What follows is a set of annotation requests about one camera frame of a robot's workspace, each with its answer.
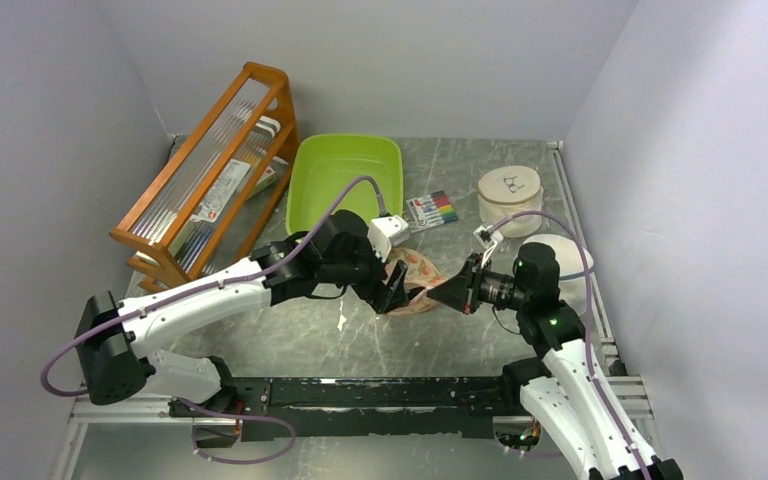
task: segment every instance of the white wall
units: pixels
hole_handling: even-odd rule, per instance
[[[0,479],[47,478],[71,399],[38,383],[87,297],[128,279],[107,232],[168,153],[145,86],[87,1],[0,0]],[[77,357],[57,379],[75,387]]]
[[[768,1],[644,1],[566,137],[621,354],[686,478],[768,478]]]
[[[303,134],[558,139],[636,0],[103,0],[172,132],[249,60]]]

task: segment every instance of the marker set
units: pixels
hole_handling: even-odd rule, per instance
[[[413,218],[412,232],[419,232],[431,227],[457,221],[458,214],[449,202],[449,197],[441,190],[421,197],[411,198],[407,202],[408,212]]]

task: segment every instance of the green plastic basin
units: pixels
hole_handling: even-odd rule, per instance
[[[396,142],[372,135],[326,134],[305,139],[296,154],[287,199],[287,233],[310,230],[346,185],[360,175],[378,182],[390,213],[404,202],[402,152]],[[362,182],[340,202],[367,223],[378,216],[369,182]]]

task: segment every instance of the white cylindrical container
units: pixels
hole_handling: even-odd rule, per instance
[[[523,210],[543,207],[543,188],[540,175],[522,165],[497,168],[487,172],[478,181],[478,215],[484,224],[499,220]],[[525,237],[540,228],[542,217],[529,215],[510,221],[500,228],[508,238]]]
[[[581,255],[575,242],[560,235],[540,234],[528,237],[522,243],[542,243],[552,247],[555,251],[555,260],[560,267],[561,300],[575,310],[575,313],[584,315],[587,309],[587,295],[584,283],[584,264],[581,263]],[[587,270],[593,272],[593,257],[590,252],[584,250],[587,257]]]

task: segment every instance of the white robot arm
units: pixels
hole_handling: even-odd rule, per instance
[[[141,392],[215,403],[230,377],[224,363],[164,348],[179,336],[229,315],[309,296],[320,283],[353,288],[376,312],[406,305],[418,292],[404,291],[404,265],[397,266],[389,279],[384,273],[390,248],[406,236],[407,224],[399,217],[375,219],[367,228],[354,214],[337,212],[309,249],[266,277],[234,280],[254,277],[280,262],[294,248],[293,237],[163,293],[118,304],[109,295],[93,297],[79,335],[111,317],[130,319],[77,348],[90,400],[105,405]],[[659,460],[634,429],[598,364],[593,365],[595,378],[589,376],[583,327],[575,312],[558,300],[558,265],[551,248],[524,245],[513,276],[490,271],[487,257],[470,255],[458,275],[430,290],[428,296],[466,314],[475,312],[482,302],[517,312],[520,333],[538,357],[506,366],[497,390],[513,397],[511,403],[517,409],[521,406],[540,422],[580,479],[683,478],[675,462]],[[603,393],[619,412],[618,421],[631,432],[630,447],[605,408],[596,382],[605,385]],[[632,449],[643,458],[648,476],[640,471]]]

